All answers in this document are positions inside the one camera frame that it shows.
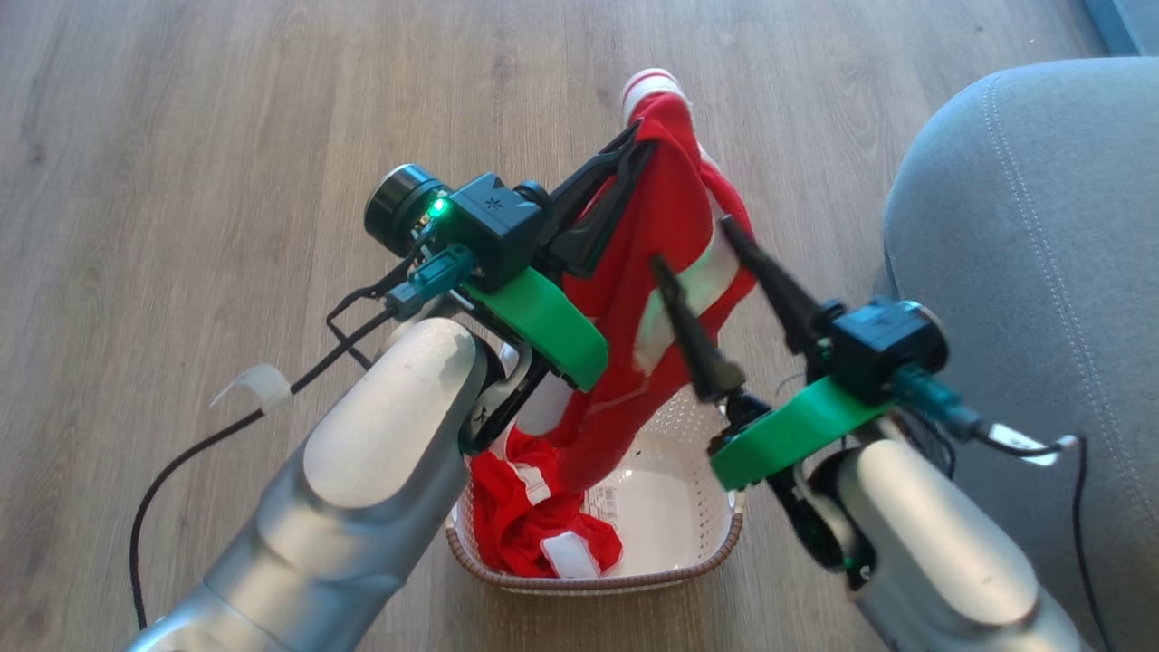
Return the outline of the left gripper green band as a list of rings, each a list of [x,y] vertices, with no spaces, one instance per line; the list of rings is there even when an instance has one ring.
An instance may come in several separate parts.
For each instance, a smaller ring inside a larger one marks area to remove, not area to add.
[[[632,122],[548,195],[551,280],[589,278],[597,271],[653,157],[655,142],[637,140],[640,125]],[[546,375],[591,391],[608,367],[604,335],[548,278],[527,268],[497,292],[462,284],[467,301],[484,315],[480,322],[517,343],[518,354],[511,374],[486,388],[472,408],[469,455],[487,450],[505,432]]]

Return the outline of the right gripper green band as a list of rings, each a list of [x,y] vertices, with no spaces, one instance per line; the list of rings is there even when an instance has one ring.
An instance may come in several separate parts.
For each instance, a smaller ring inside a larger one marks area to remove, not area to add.
[[[819,330],[822,305],[782,268],[735,217],[719,220],[742,269],[759,290],[783,329],[790,354],[821,356],[825,335]],[[675,345],[680,350],[690,384],[700,403],[720,404],[737,395],[745,375],[717,350],[688,305],[684,286],[661,255],[649,261],[656,290],[666,310]],[[728,426],[709,446],[709,466],[727,492],[745,490],[790,469],[817,450],[890,411],[896,400],[858,398],[832,378],[808,384],[783,406],[767,409],[741,395],[746,413],[728,417]]]

